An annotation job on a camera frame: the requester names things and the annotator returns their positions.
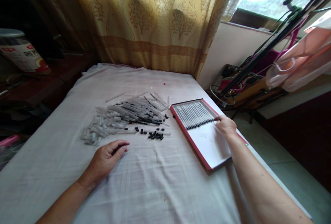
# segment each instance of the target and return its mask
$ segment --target white wall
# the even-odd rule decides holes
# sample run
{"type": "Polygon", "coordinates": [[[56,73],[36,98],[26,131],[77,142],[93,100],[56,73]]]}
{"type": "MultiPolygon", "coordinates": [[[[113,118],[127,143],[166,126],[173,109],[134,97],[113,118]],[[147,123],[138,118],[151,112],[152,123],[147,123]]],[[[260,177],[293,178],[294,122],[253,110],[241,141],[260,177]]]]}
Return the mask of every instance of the white wall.
{"type": "MultiPolygon", "coordinates": [[[[231,23],[221,23],[198,78],[200,86],[203,89],[209,88],[209,86],[219,78],[219,74],[224,65],[240,65],[242,61],[252,55],[269,36],[269,33],[256,29],[231,23]]],[[[282,41],[275,49],[280,51],[285,43],[285,41],[282,41]]],[[[330,90],[331,82],[300,92],[299,94],[287,96],[262,108],[259,112],[265,118],[269,119],[330,90]]]]}

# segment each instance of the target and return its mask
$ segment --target left hand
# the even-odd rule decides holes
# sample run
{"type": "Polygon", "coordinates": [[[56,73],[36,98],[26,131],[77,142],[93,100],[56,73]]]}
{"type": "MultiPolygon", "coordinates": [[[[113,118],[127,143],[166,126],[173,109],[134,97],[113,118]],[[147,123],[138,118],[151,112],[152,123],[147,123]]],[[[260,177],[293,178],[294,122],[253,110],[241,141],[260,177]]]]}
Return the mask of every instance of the left hand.
{"type": "Polygon", "coordinates": [[[130,142],[119,139],[101,146],[77,182],[85,189],[93,189],[112,171],[123,153],[129,150],[129,144],[130,142]]]}

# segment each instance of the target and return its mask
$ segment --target curtain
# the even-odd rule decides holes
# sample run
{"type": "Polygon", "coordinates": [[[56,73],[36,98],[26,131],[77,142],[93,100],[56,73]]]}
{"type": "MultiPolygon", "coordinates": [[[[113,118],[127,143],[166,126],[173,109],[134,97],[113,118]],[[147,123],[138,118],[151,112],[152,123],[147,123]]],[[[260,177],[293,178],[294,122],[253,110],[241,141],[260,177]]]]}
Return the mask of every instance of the curtain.
{"type": "Polygon", "coordinates": [[[62,46],[198,78],[228,0],[32,0],[62,46]]]}

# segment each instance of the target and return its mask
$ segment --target bed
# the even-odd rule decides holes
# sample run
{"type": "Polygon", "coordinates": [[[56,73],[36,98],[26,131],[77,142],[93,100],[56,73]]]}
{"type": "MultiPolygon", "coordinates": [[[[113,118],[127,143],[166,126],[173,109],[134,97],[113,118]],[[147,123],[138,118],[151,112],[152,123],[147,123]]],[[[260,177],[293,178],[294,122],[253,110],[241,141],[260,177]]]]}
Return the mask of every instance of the bed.
{"type": "MultiPolygon", "coordinates": [[[[0,172],[1,223],[34,223],[85,170],[97,147],[80,139],[95,107],[150,91],[169,102],[203,98],[217,112],[191,75],[99,64],[88,70],[64,101],[0,172]]],[[[231,160],[207,171],[170,116],[172,133],[162,142],[145,135],[115,134],[131,142],[113,171],[90,194],[74,223],[253,223],[231,160]]],[[[249,149],[303,209],[268,165],[249,149]]]]}

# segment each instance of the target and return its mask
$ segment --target pile of pens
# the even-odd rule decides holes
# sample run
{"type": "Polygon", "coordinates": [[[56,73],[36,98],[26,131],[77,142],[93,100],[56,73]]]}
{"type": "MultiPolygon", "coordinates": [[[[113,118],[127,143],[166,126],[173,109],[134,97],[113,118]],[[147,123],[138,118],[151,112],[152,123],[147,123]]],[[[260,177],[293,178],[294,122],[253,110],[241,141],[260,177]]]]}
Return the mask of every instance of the pile of pens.
{"type": "MultiPolygon", "coordinates": [[[[81,139],[87,145],[98,146],[102,138],[106,138],[109,134],[127,133],[134,134],[139,129],[128,130],[127,124],[138,123],[149,126],[159,126],[168,124],[164,123],[169,117],[162,114],[169,105],[163,101],[155,92],[155,96],[150,93],[153,98],[142,98],[148,92],[139,94],[133,98],[121,101],[115,105],[108,105],[107,108],[96,107],[97,114],[94,115],[92,122],[87,128],[83,129],[81,139]]],[[[121,95],[114,96],[106,102],[111,101],[121,95]]],[[[163,135],[170,135],[171,133],[162,132],[160,135],[153,135],[154,138],[163,139],[163,135]]]]}
{"type": "Polygon", "coordinates": [[[186,130],[212,122],[214,117],[200,102],[173,105],[186,130]]]}

